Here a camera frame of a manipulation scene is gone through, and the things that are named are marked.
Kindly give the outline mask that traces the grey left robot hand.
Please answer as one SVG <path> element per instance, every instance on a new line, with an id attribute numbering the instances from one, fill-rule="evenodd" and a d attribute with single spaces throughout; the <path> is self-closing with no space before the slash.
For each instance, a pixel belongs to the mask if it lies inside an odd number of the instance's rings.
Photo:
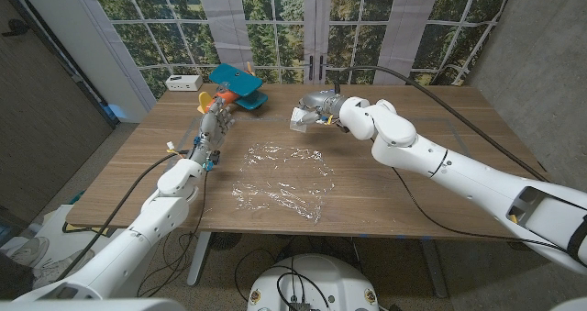
<path id="1" fill-rule="evenodd" d="M 214 100 L 200 121 L 196 141 L 188 153 L 188 159 L 203 164 L 211 153 L 221 148 L 234 123 L 231 107 L 225 105 L 223 98 Z"/>

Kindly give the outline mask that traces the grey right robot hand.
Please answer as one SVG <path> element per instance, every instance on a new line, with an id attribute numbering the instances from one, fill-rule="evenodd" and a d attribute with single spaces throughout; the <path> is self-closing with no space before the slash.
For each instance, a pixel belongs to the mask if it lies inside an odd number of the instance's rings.
<path id="1" fill-rule="evenodd" d="M 306 111 L 296 121 L 297 125 L 314 124 L 321 117 L 339 118 L 340 108 L 347 97 L 334 90 L 315 91 L 304 95 L 299 101 L 299 108 Z"/>

